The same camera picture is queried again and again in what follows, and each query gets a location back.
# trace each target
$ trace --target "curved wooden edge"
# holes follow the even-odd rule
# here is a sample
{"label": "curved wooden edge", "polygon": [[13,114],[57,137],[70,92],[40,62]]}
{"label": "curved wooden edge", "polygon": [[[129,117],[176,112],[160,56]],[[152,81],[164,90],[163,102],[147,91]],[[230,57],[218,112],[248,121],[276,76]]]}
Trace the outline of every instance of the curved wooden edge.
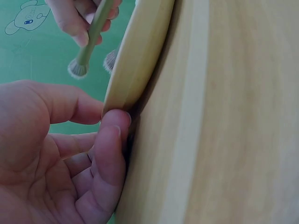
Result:
{"label": "curved wooden edge", "polygon": [[108,84],[105,112],[130,109],[141,96],[160,55],[174,0],[140,0],[121,42]]}

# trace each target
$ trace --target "makeup brush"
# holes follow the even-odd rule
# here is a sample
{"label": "makeup brush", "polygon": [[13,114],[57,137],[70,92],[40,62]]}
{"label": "makeup brush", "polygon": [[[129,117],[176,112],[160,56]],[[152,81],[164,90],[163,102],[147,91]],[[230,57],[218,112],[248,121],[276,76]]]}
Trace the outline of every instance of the makeup brush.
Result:
{"label": "makeup brush", "polygon": [[114,0],[102,0],[95,12],[93,21],[88,30],[89,41],[82,47],[77,57],[68,66],[69,74],[75,79],[84,78],[89,70],[89,60],[94,46],[108,18],[108,14],[113,6]]}
{"label": "makeup brush", "polygon": [[107,54],[104,59],[103,67],[110,75],[112,73],[120,46],[121,46],[121,44],[118,45],[117,49],[114,49],[109,54]]}

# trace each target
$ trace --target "wooden board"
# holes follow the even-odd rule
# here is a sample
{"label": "wooden board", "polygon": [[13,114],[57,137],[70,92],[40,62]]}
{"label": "wooden board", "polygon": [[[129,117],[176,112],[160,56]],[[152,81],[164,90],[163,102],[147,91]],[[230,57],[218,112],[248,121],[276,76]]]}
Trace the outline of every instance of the wooden board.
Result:
{"label": "wooden board", "polygon": [[299,223],[298,9],[176,0],[117,224]]}

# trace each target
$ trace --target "cartoon bear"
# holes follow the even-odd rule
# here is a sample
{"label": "cartoon bear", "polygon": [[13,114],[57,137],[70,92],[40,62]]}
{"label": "cartoon bear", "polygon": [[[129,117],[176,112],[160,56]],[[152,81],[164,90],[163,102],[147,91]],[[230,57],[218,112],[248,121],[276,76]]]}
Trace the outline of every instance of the cartoon bear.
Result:
{"label": "cartoon bear", "polygon": [[6,26],[5,33],[12,35],[21,28],[32,31],[45,21],[49,13],[50,7],[47,4],[37,5],[36,0],[27,1],[21,5],[15,20]]}

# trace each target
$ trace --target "hand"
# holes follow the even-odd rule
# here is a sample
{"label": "hand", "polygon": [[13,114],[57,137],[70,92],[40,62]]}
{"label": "hand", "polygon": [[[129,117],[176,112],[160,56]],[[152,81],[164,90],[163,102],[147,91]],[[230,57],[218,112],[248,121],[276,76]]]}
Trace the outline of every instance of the hand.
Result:
{"label": "hand", "polygon": [[[0,85],[0,223],[105,224],[121,195],[130,116],[82,90]],[[48,133],[50,124],[96,124],[98,133]]]}
{"label": "hand", "polygon": [[[88,44],[87,31],[100,2],[101,0],[46,0],[57,25],[62,31],[69,34],[80,47]],[[114,0],[113,8],[102,32],[110,29],[111,20],[119,14],[118,6],[121,2],[122,0]],[[97,44],[101,43],[102,36],[100,35]]]}

